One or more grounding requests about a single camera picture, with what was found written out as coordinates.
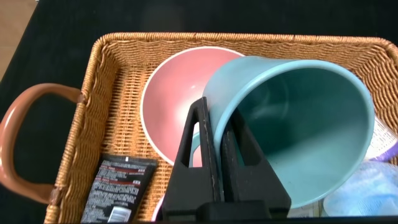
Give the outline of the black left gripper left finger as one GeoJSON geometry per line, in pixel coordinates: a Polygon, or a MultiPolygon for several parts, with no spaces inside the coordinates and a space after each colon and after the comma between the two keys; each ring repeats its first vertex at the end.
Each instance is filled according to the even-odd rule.
{"type": "Polygon", "coordinates": [[[205,97],[191,104],[162,202],[164,220],[209,220],[221,201],[219,175],[205,97]],[[201,167],[190,167],[194,125],[200,127],[201,167]]]}

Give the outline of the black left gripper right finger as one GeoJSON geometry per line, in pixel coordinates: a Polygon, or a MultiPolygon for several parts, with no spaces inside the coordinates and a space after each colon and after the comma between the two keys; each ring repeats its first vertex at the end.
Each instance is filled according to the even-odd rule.
{"type": "Polygon", "coordinates": [[[220,145],[225,210],[233,218],[285,218],[291,199],[239,110],[220,145]]]}

